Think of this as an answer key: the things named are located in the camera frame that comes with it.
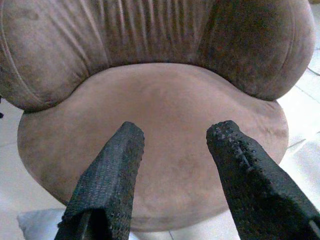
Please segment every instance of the upholstered backrest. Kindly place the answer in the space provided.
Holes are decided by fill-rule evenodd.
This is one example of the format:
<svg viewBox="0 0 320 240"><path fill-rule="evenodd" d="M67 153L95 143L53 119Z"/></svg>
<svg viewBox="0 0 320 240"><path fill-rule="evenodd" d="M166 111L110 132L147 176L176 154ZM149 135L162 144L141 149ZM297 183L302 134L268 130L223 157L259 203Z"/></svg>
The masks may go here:
<svg viewBox="0 0 320 240"><path fill-rule="evenodd" d="M99 71L156 62L204 67L274 100L315 41L307 0L0 0L0 20L0 94L27 111Z"/></svg>

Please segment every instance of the black textured rubber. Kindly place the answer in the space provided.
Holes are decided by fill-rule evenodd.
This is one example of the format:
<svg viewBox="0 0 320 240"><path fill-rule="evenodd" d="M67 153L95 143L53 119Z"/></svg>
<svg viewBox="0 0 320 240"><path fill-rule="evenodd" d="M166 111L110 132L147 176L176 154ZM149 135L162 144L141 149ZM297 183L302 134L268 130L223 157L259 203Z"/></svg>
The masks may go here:
<svg viewBox="0 0 320 240"><path fill-rule="evenodd" d="M127 240L144 133L125 122L81 175L55 240Z"/></svg>
<svg viewBox="0 0 320 240"><path fill-rule="evenodd" d="M242 240L320 239L319 212L257 141L230 120L206 139Z"/></svg>
<svg viewBox="0 0 320 240"><path fill-rule="evenodd" d="M4 117L3 113L0 112L0 119L2 119Z"/></svg>

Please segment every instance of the brown fabric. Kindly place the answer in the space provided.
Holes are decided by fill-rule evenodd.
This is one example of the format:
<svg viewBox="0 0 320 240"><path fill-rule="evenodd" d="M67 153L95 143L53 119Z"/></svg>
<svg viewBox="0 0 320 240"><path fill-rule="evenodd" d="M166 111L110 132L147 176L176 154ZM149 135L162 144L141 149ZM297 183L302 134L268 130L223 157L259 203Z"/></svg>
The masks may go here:
<svg viewBox="0 0 320 240"><path fill-rule="evenodd" d="M123 122L135 123L145 148L131 227L168 230L227 208L206 143L207 129L225 120L280 162L288 129L277 102L251 97L204 68L173 63L110 68L57 106L24 113L18 148L30 174L66 203L106 141Z"/></svg>
<svg viewBox="0 0 320 240"><path fill-rule="evenodd" d="M307 0L0 0L0 94L27 111L93 74L137 63L208 68L264 100L307 67Z"/></svg>
<svg viewBox="0 0 320 240"><path fill-rule="evenodd" d="M320 4L320 0L309 0L311 4Z"/></svg>

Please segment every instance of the brown chair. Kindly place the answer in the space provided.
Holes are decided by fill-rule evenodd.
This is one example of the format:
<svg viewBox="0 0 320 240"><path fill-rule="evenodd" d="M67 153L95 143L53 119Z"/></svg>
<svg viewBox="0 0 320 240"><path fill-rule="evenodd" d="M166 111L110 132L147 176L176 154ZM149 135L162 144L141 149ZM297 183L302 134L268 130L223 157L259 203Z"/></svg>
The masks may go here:
<svg viewBox="0 0 320 240"><path fill-rule="evenodd" d="M307 0L0 0L0 94L24 110L20 157L67 203L125 121L144 131L131 229L185 227L225 210L206 144L233 120L279 163L276 99L315 44Z"/></svg>

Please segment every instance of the floor tile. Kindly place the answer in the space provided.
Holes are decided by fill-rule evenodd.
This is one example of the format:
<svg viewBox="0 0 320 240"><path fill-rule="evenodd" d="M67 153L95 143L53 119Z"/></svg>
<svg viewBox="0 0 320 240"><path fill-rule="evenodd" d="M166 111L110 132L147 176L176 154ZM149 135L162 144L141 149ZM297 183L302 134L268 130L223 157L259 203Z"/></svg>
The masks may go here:
<svg viewBox="0 0 320 240"><path fill-rule="evenodd" d="M132 232L133 237L137 238L136 240L173 240L168 231L159 231L159 232Z"/></svg>
<svg viewBox="0 0 320 240"><path fill-rule="evenodd" d="M320 104L320 76L307 69L295 85Z"/></svg>
<svg viewBox="0 0 320 240"><path fill-rule="evenodd" d="M231 212L225 211L193 226L170 231L174 240L239 240Z"/></svg>
<svg viewBox="0 0 320 240"><path fill-rule="evenodd" d="M23 111L5 99L1 99L0 113L4 115L0 119L0 147L17 141L18 125Z"/></svg>
<svg viewBox="0 0 320 240"><path fill-rule="evenodd" d="M285 153L280 167L320 210L320 132L293 147Z"/></svg>
<svg viewBox="0 0 320 240"><path fill-rule="evenodd" d="M0 239L25 240L17 221L18 212L0 207Z"/></svg>
<svg viewBox="0 0 320 240"><path fill-rule="evenodd" d="M311 5L311 11L315 22L315 46L320 48L320 4Z"/></svg>
<svg viewBox="0 0 320 240"><path fill-rule="evenodd" d="M277 100L283 108L292 146L320 131L320 103L294 86Z"/></svg>
<svg viewBox="0 0 320 240"><path fill-rule="evenodd" d="M0 147L0 183L1 202L17 212L64 207L28 174L16 143Z"/></svg>

